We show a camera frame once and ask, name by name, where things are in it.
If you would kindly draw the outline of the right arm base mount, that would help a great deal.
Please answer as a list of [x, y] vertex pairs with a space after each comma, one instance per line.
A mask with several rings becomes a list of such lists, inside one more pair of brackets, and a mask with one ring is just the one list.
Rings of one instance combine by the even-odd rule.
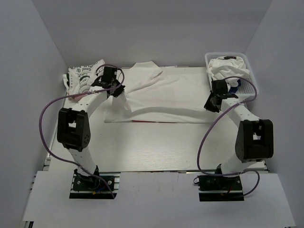
[[200, 175], [194, 178], [199, 188], [200, 202], [244, 201], [240, 177], [213, 177]]

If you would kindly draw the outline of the white t-shirt with tag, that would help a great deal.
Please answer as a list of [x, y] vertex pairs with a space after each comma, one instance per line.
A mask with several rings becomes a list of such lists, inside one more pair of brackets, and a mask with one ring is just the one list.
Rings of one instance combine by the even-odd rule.
[[250, 78], [250, 70], [241, 57], [221, 56], [211, 59], [207, 65], [207, 73], [213, 80], [225, 79], [231, 87], [239, 86], [238, 77]]

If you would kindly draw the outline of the white logo t-shirt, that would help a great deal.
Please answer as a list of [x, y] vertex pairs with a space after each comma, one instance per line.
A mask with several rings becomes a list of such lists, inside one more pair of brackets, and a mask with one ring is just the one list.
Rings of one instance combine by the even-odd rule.
[[210, 94], [204, 67], [159, 67], [145, 62], [123, 72], [125, 90], [105, 103], [106, 123], [214, 121], [216, 115], [204, 108]]

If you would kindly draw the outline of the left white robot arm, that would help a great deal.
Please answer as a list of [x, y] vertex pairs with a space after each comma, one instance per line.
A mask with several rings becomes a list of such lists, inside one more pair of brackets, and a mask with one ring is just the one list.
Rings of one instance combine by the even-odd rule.
[[58, 113], [57, 141], [70, 152], [76, 163], [76, 175], [84, 178], [91, 190], [100, 185], [98, 166], [94, 163], [88, 145], [91, 140], [89, 118], [97, 107], [110, 96], [119, 97], [125, 86], [117, 80], [114, 66], [104, 66], [88, 93], [71, 108], [61, 108]]

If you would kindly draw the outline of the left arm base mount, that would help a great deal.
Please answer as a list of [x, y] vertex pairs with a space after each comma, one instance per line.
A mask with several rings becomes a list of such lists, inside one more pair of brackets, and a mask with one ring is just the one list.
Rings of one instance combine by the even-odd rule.
[[78, 173], [77, 169], [74, 170], [72, 184], [70, 188], [70, 199], [87, 199], [87, 200], [113, 200], [115, 199], [120, 182], [120, 173], [99, 173], [112, 193], [108, 189], [107, 185], [92, 176], [84, 176]]

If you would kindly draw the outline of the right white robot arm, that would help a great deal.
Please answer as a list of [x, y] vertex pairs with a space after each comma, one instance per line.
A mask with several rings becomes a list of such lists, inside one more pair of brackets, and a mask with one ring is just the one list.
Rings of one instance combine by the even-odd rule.
[[204, 108], [214, 113], [222, 112], [220, 117], [227, 115], [238, 127], [235, 152], [215, 171], [214, 182], [219, 189], [230, 186], [231, 177], [241, 174], [249, 166], [273, 157], [273, 123], [251, 113], [245, 106], [251, 101], [253, 99], [242, 100], [229, 93], [224, 79], [211, 82], [211, 92]]

